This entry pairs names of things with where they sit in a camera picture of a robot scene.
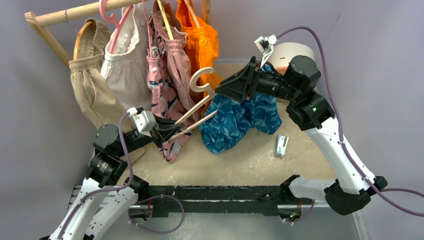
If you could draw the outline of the blue leaf-print shorts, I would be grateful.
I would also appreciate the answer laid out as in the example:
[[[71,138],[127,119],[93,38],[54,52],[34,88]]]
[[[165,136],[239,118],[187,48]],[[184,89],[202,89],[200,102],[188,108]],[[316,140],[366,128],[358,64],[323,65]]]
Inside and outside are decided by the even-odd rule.
[[[216,114],[198,127],[205,147],[213,154],[236,146],[250,129],[273,135],[283,123],[277,99],[259,92],[242,103],[217,94],[205,114],[214,111]]]

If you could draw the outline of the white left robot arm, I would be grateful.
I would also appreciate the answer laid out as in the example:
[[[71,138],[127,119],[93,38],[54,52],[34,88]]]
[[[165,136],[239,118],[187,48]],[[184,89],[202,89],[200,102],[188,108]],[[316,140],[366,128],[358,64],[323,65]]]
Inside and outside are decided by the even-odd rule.
[[[149,143],[162,146],[184,128],[150,111],[125,113],[117,125],[97,131],[94,155],[66,216],[46,240],[100,240],[132,204],[151,200],[149,183],[133,173],[117,185],[125,170],[132,171],[129,154]]]

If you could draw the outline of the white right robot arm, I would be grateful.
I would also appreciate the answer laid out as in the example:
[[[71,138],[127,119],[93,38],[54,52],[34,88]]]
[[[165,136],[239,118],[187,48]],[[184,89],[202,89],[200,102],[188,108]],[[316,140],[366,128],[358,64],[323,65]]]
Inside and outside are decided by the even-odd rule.
[[[328,101],[315,91],[321,77],[315,61],[305,55],[291,59],[284,74],[273,66],[261,70],[259,62],[250,62],[223,80],[216,93],[237,102],[256,93],[287,100],[290,119],[317,145],[336,174],[335,179],[308,179],[293,175],[281,184],[280,196],[288,204],[300,198],[325,202],[336,213],[346,216],[363,209],[376,190],[387,180],[376,176],[355,153],[346,154],[351,145],[339,131],[339,121]]]

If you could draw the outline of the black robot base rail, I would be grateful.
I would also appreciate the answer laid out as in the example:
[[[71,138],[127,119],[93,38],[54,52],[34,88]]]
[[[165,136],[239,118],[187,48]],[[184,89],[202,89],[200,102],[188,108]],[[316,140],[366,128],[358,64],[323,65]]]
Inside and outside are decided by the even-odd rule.
[[[279,185],[150,185],[136,177],[136,202],[129,210],[139,218],[170,213],[261,214],[297,219],[308,198],[290,197]]]

